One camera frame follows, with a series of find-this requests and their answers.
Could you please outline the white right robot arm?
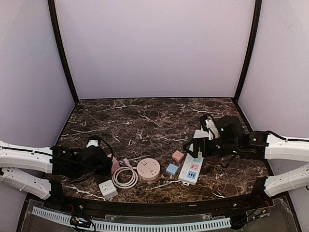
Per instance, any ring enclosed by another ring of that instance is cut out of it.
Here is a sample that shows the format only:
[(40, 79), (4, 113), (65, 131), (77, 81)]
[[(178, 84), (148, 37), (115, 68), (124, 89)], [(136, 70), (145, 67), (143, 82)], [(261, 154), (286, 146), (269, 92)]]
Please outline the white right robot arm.
[(306, 138), (283, 137), (270, 130), (246, 133), (236, 116), (214, 119), (205, 114), (200, 117), (206, 136), (193, 138), (183, 145), (193, 158), (239, 156), (247, 160), (296, 160), (305, 165), (275, 176), (256, 180), (252, 193), (273, 197), (282, 192), (309, 184), (309, 141)]

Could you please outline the pink cube socket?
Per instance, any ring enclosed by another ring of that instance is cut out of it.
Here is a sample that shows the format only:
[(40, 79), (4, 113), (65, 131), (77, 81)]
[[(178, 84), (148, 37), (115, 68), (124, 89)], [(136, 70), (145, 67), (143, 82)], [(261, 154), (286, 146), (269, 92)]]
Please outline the pink cube socket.
[(107, 156), (111, 161), (107, 167), (107, 174), (113, 174), (118, 168), (120, 168), (119, 162), (117, 161), (116, 157), (111, 154)]

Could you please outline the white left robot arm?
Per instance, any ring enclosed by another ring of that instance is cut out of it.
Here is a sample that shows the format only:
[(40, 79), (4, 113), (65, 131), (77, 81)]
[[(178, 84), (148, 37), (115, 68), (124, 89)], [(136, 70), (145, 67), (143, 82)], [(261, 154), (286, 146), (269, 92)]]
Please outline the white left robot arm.
[(27, 173), (27, 170), (61, 175), (79, 183), (92, 175), (112, 172), (114, 152), (102, 138), (93, 136), (85, 148), (26, 147), (0, 143), (0, 181), (42, 200), (64, 202), (62, 184)]

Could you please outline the pink plug adapter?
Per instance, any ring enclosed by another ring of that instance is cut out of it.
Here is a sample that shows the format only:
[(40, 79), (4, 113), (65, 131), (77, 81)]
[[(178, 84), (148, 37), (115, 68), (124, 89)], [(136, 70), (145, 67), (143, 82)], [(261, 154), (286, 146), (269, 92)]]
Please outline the pink plug adapter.
[(182, 152), (178, 151), (178, 150), (176, 150), (176, 151), (172, 154), (172, 158), (173, 158), (175, 161), (177, 161), (177, 162), (181, 162), (181, 161), (184, 159), (184, 157), (185, 157), (185, 155), (184, 155)]

